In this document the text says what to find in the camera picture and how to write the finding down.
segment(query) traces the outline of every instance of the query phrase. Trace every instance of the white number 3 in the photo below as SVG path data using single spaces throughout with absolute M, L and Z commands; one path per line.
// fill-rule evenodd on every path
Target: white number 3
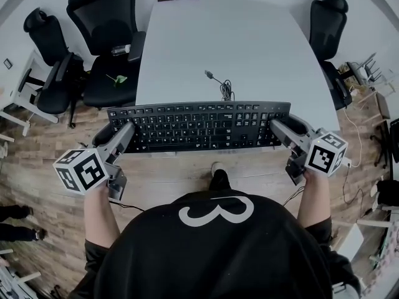
M 231 197 L 219 197 L 219 198 L 212 198 L 212 199 L 224 199 L 224 198 L 236 198 L 243 202 L 246 206 L 245 211 L 242 214 L 232 214 L 228 211 L 225 211 L 219 205 L 211 211 L 208 215 L 199 218 L 191 218 L 188 215 L 188 211 L 190 210 L 189 207 L 184 207 L 179 211 L 179 218 L 182 222 L 184 222 L 187 226 L 191 227 L 201 227 L 206 225 L 207 223 L 213 221 L 219 215 L 222 216 L 227 221 L 232 222 L 233 224 L 239 224 L 240 222 L 246 221 L 254 212 L 254 204 L 251 200 L 244 196 L 231 196 Z

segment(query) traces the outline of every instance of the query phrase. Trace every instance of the person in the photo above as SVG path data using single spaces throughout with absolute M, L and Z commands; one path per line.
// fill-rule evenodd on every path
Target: person
M 33 210 L 28 206 L 0 206 L 0 222 L 7 218 L 23 219 L 28 215 L 33 215 Z M 0 224 L 0 240 L 7 242 L 23 241 L 31 242 L 43 240 L 46 236 L 44 229 L 35 230 L 27 227 Z
M 211 172 L 209 191 L 151 208 L 121 234 L 108 189 L 88 193 L 87 274 L 69 298 L 360 298 L 350 262 L 329 247 L 326 177 L 305 172 L 296 219 L 231 189 L 223 164 Z

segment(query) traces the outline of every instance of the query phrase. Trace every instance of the black t-shirt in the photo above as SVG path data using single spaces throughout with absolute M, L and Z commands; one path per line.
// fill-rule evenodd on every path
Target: black t-shirt
M 69 298 L 332 298 L 340 282 L 359 293 L 330 235 L 331 219 L 304 229 L 265 197 L 191 193 L 134 218 L 109 250 L 86 241 Z

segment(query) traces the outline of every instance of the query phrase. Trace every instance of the desk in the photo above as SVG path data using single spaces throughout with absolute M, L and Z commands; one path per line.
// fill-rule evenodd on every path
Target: desk
M 314 128 L 339 130 L 327 82 L 290 13 L 248 0 L 155 3 L 138 78 L 137 105 L 219 101 L 230 79 L 237 100 L 291 102 Z
M 24 136 L 26 136 L 29 129 L 29 122 L 21 121 L 10 114 L 5 113 L 3 111 L 4 108 L 10 104 L 15 103 L 16 105 L 24 107 L 50 122 L 57 123 L 58 118 L 56 116 L 40 111 L 37 106 L 29 102 L 28 98 L 22 96 L 22 94 L 18 92 L 19 84 L 26 73 L 26 70 L 31 67 L 33 62 L 35 62 L 44 72 L 48 73 L 50 71 L 49 66 L 34 51 L 33 47 L 28 45 L 18 46 L 13 50 L 9 50 L 6 55 L 12 63 L 12 67 L 9 70 L 3 67 L 0 72 L 0 116 L 23 126 L 24 131 L 22 134 Z M 30 94 L 35 96 L 37 95 L 37 92 L 28 85 L 25 85 L 22 92 L 28 93 L 28 97 Z

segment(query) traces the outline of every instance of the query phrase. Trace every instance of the black office chair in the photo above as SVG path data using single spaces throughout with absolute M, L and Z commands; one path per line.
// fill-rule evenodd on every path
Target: black office chair
M 52 67 L 52 70 L 44 83 L 30 77 L 29 69 L 21 81 L 19 91 L 22 91 L 26 82 L 43 86 L 37 107 L 45 113 L 63 113 L 70 104 L 69 127 L 74 128 L 72 119 L 75 105 L 82 93 L 86 75 L 83 60 L 68 51 L 57 18 L 48 16 L 40 8 L 33 10 L 26 17 L 24 31 L 29 33 L 44 62 Z
M 336 110 L 347 107 L 352 96 L 338 70 L 327 60 L 335 57 L 347 23 L 346 0 L 315 0 L 310 9 L 309 43 L 328 82 Z
M 68 0 L 67 13 L 95 59 L 84 103 L 91 107 L 135 104 L 145 32 L 138 32 L 135 0 Z M 113 56 L 114 47 L 131 44 L 130 53 Z M 110 78 L 127 77 L 115 85 Z

